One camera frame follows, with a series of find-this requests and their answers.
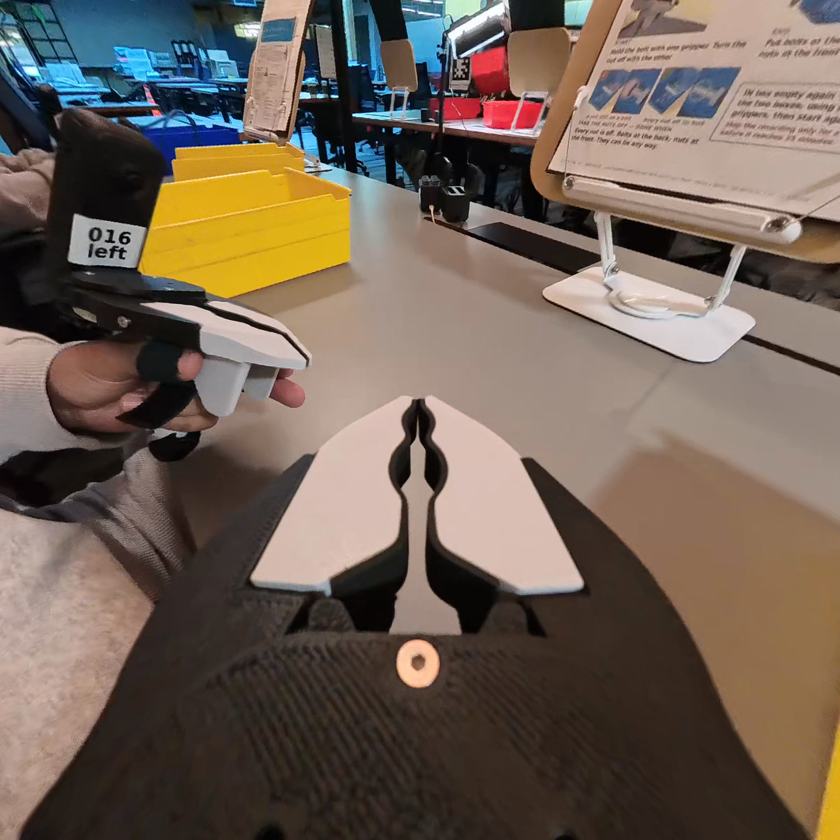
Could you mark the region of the person's left forearm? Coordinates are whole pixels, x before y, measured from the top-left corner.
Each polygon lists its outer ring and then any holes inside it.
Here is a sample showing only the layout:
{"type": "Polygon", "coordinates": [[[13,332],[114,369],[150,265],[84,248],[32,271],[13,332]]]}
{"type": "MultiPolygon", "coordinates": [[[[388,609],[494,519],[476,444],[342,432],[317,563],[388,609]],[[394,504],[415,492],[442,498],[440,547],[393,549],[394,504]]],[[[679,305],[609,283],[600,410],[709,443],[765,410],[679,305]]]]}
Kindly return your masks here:
{"type": "Polygon", "coordinates": [[[47,393],[47,375],[59,344],[33,332],[2,328],[1,461],[23,453],[63,449],[97,451],[126,448],[129,455],[148,444],[147,434],[90,436],[74,434],[59,424],[47,393]]]}

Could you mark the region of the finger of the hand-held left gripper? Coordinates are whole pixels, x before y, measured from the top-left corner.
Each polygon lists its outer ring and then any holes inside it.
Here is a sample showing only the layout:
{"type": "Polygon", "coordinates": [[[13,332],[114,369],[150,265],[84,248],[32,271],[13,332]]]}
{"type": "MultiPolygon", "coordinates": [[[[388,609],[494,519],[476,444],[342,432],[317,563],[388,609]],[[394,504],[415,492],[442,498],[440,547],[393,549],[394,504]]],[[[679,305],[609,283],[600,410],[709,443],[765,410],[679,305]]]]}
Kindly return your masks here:
{"type": "Polygon", "coordinates": [[[194,349],[205,356],[290,370],[309,367],[309,356],[304,350],[295,347],[286,334],[272,332],[264,325],[227,318],[212,308],[181,303],[145,302],[141,306],[169,323],[196,327],[194,349]]]}
{"type": "Polygon", "coordinates": [[[312,361],[312,354],[306,345],[285,324],[275,318],[229,300],[209,300],[206,307],[225,319],[246,322],[258,329],[282,335],[306,361],[312,361]]]}

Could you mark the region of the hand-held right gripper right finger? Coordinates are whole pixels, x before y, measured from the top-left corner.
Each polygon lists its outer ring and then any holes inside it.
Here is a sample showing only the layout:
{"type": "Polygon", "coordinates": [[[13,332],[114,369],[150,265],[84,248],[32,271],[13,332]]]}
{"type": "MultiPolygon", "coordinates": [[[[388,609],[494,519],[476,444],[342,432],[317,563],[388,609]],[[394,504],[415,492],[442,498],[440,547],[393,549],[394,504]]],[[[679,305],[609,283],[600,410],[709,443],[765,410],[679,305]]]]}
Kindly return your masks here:
{"type": "Polygon", "coordinates": [[[425,398],[430,452],[445,478],[434,495],[440,546],[504,592],[580,592],[584,580],[516,449],[473,418],[425,398]]]}

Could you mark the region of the white light bar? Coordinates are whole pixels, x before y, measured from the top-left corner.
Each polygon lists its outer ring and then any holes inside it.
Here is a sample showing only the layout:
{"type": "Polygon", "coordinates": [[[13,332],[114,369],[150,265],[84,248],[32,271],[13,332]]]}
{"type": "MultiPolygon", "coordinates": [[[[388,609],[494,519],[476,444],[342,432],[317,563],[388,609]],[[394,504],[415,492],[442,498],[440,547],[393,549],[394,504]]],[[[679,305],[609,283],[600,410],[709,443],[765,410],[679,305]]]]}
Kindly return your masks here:
{"type": "Polygon", "coordinates": [[[463,59],[503,42],[510,33],[508,2],[497,1],[455,21],[447,30],[454,59],[463,59]]]}

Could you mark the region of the white instruction sheet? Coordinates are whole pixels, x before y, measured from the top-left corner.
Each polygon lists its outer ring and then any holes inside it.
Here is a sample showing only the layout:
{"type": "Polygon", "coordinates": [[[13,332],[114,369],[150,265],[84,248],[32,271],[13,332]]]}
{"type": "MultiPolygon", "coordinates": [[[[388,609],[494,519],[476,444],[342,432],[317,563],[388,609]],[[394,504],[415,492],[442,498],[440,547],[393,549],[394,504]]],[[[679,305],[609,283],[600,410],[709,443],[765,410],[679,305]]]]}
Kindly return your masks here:
{"type": "Polygon", "coordinates": [[[548,171],[839,218],[839,2],[621,2],[548,171]]]}

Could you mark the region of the grey desk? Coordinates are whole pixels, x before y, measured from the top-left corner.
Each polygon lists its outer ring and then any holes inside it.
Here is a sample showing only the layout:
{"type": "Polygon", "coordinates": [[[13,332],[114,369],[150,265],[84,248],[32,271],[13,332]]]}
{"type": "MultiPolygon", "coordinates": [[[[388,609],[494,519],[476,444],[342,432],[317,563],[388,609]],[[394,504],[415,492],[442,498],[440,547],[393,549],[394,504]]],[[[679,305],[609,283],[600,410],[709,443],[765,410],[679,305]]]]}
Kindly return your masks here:
{"type": "Polygon", "coordinates": [[[307,401],[243,401],[175,467],[203,543],[396,396],[433,395],[538,460],[635,552],[761,769],[818,827],[838,720],[838,314],[738,287],[755,334],[692,364],[543,299],[558,270],[352,191],[351,261],[244,296],[313,354],[307,401]]]}

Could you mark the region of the blue plastic bin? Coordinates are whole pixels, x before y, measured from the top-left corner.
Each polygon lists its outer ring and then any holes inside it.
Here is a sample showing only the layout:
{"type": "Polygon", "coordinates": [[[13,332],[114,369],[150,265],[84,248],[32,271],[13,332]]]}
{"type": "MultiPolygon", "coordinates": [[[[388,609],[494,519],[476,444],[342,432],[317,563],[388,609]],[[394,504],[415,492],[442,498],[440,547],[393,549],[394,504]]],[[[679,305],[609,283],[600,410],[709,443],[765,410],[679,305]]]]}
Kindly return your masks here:
{"type": "Polygon", "coordinates": [[[172,176],[172,162],[176,150],[210,146],[241,144],[239,131],[225,125],[168,124],[140,128],[145,136],[162,153],[166,162],[165,175],[172,176]]]}

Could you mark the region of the person's left hand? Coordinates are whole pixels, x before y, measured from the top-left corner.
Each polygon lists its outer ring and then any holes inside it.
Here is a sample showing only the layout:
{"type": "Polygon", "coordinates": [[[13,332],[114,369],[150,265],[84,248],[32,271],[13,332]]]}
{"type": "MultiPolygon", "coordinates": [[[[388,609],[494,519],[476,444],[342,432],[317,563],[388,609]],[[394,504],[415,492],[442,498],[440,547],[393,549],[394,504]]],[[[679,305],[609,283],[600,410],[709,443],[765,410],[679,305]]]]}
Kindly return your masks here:
{"type": "MultiPolygon", "coordinates": [[[[139,434],[137,427],[119,417],[139,406],[154,385],[137,372],[140,343],[97,341],[68,346],[52,360],[47,393],[56,420],[74,434],[109,436],[139,434]]],[[[185,350],[177,364],[177,378],[190,382],[203,368],[200,353],[185,350]]],[[[280,369],[270,398],[289,408],[305,402],[302,387],[290,379],[292,371],[280,369]]],[[[164,426],[178,434],[201,433],[216,425],[218,417],[196,397],[164,426]]]]}

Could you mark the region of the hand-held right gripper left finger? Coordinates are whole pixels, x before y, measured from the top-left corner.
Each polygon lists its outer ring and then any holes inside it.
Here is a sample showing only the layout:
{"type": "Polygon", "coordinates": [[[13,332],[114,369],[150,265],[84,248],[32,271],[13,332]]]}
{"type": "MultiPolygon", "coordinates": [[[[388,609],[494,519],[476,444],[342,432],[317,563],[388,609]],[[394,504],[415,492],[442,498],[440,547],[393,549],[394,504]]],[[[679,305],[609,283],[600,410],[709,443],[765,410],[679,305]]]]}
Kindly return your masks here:
{"type": "Polygon", "coordinates": [[[365,588],[403,526],[405,479],[392,459],[410,449],[414,399],[399,396],[333,435],[312,458],[250,583],[260,589],[343,594],[365,588]]]}

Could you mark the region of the wooden work table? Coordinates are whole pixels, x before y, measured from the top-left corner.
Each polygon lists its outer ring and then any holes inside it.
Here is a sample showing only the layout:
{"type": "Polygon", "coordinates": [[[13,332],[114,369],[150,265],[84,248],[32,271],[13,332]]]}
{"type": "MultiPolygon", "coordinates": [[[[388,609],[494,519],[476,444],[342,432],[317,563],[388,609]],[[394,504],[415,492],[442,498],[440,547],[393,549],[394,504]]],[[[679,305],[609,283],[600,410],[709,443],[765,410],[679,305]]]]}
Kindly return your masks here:
{"type": "Polygon", "coordinates": [[[409,133],[438,134],[464,140],[502,144],[506,146],[535,147],[539,132],[534,129],[493,129],[486,126],[481,119],[445,121],[440,127],[434,121],[424,122],[420,119],[399,119],[388,112],[357,112],[352,115],[353,124],[393,133],[406,131],[409,133]]]}

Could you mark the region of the document stand with white base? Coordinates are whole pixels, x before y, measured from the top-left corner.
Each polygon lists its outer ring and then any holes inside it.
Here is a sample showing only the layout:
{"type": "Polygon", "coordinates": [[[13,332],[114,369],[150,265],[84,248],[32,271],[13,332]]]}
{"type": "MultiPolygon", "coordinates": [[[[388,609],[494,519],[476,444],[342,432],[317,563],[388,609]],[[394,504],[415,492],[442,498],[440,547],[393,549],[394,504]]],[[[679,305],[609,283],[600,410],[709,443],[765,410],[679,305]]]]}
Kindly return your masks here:
{"type": "Polygon", "coordinates": [[[527,101],[541,104],[533,133],[548,111],[571,58],[572,40],[566,27],[512,31],[507,43],[511,94],[518,100],[511,131],[523,130],[520,117],[527,101]]]}
{"type": "Polygon", "coordinates": [[[574,86],[584,81],[593,68],[620,3],[592,4],[532,158],[532,179],[545,197],[593,211],[600,265],[546,287],[543,297],[681,360],[710,363],[755,326],[754,318],[747,312],[725,303],[747,250],[835,263],[838,222],[548,171],[571,116],[585,97],[586,88],[576,90],[574,86]],[[729,245],[729,261],[718,289],[696,295],[621,269],[613,243],[615,219],[729,245]]]}
{"type": "Polygon", "coordinates": [[[305,70],[303,44],[313,1],[265,1],[250,60],[244,132],[248,139],[284,145],[295,129],[305,70]]]}
{"type": "Polygon", "coordinates": [[[402,95],[402,110],[398,119],[406,118],[408,96],[418,88],[417,67],[413,45],[408,38],[383,40],[381,42],[382,67],[386,85],[391,92],[388,116],[395,116],[396,96],[402,95]]]}

